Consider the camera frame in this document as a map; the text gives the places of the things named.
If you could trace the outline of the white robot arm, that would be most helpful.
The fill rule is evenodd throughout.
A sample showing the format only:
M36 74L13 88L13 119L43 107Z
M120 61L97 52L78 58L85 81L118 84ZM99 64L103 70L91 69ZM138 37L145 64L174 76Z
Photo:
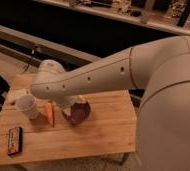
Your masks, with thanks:
M139 171L190 171L190 36L132 46L68 72L45 60L30 89L65 108L83 94L142 89Z

